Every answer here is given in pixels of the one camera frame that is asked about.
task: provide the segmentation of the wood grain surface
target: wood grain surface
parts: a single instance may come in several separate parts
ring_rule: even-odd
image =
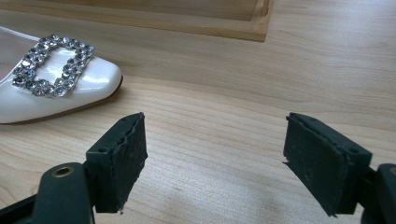
[[[0,10],[0,26],[84,40],[124,75],[110,103],[0,126],[0,208],[142,111],[146,167],[124,214],[97,223],[360,223],[361,207],[327,217],[282,163],[285,117],[329,124],[371,150],[375,169],[396,162],[395,10],[393,0],[277,0],[264,43]]]

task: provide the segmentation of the white patent leather shoe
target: white patent leather shoe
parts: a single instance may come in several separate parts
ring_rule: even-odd
[[[0,27],[0,124],[21,123],[101,103],[120,69],[76,39],[37,38]]]

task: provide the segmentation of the wooden tray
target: wooden tray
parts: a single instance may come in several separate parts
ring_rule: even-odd
[[[0,8],[264,41],[274,0],[0,0]]]

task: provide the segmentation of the shoe sole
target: shoe sole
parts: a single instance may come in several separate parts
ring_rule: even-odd
[[[74,112],[79,111],[79,110],[86,109],[86,108],[94,106],[94,105],[99,105],[99,104],[105,103],[107,101],[110,101],[112,98],[114,98],[115,95],[117,95],[117,93],[119,92],[119,89],[121,87],[122,81],[123,81],[123,76],[121,76],[120,84],[113,91],[113,93],[111,93],[109,96],[107,96],[106,98],[104,98],[102,100],[98,100],[98,101],[92,102],[92,103],[87,104],[87,105],[82,105],[82,106],[79,106],[79,107],[76,107],[76,108],[73,108],[73,109],[70,109],[70,110],[63,111],[61,113],[49,115],[49,116],[38,118],[38,119],[28,119],[28,120],[22,120],[22,121],[17,121],[17,122],[0,123],[0,124],[5,124],[5,125],[28,124],[28,123],[38,122],[38,121],[42,121],[42,120],[46,120],[46,119],[54,119],[54,118],[61,117],[63,115],[74,113]]]

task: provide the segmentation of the rhinestone buckle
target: rhinestone buckle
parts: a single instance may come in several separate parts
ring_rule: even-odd
[[[75,50],[75,57],[67,61],[61,77],[54,83],[46,79],[35,80],[35,69],[49,56],[50,51],[59,47]],[[34,96],[64,97],[69,94],[78,81],[93,55],[94,47],[66,36],[50,35],[39,39],[38,43],[23,57],[13,70],[12,85],[31,92]]]

